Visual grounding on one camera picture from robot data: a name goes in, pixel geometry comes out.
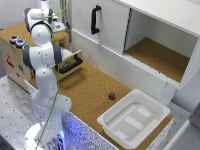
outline dark round object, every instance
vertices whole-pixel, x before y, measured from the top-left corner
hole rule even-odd
[[[108,96],[109,99],[114,100],[115,99],[115,93],[110,93]]]

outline shelf bottom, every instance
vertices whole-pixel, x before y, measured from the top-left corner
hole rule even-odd
[[[144,38],[125,53],[178,82],[190,60],[149,38]]]

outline open cabinet compartment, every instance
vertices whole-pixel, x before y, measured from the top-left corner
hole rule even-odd
[[[178,88],[199,70],[198,45],[197,36],[131,9],[124,55]]]

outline brown cork surface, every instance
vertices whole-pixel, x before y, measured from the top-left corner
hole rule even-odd
[[[149,38],[143,39],[125,53],[178,82],[181,82],[190,60]]]
[[[12,27],[0,31],[0,37],[2,37],[5,41],[9,43],[10,43],[10,37],[12,35],[17,35],[19,39],[24,39],[26,44],[29,44],[31,46],[36,46],[32,41],[31,34],[26,29],[25,22],[19,23],[17,25],[14,25]],[[59,32],[54,34],[54,38],[56,41],[65,36],[68,36],[66,32]]]
[[[29,82],[37,87],[35,79]],[[114,101],[108,99],[110,92],[116,95]],[[129,92],[131,89],[87,62],[83,62],[80,69],[62,79],[58,90],[58,93],[71,98],[71,112],[120,150],[123,148],[105,134],[102,126],[97,122],[97,118]],[[136,150],[146,149],[172,119],[172,115],[167,116]]]

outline black drawer handle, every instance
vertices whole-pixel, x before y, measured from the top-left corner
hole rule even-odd
[[[64,67],[64,68],[62,68],[62,69],[59,68],[59,73],[60,73],[60,74],[65,74],[65,73],[67,73],[68,71],[70,71],[70,70],[74,69],[75,67],[79,66],[79,65],[82,64],[82,62],[83,62],[83,60],[82,60],[81,58],[79,58],[79,57],[77,56],[77,54],[74,55],[74,59],[76,60],[75,63],[71,64],[71,65],[68,66],[68,67]],[[58,65],[55,66],[55,70],[58,72]]]
[[[96,12],[101,10],[101,7],[96,5],[96,8],[92,10],[92,23],[91,23],[91,31],[92,34],[98,33],[100,30],[96,28]]]

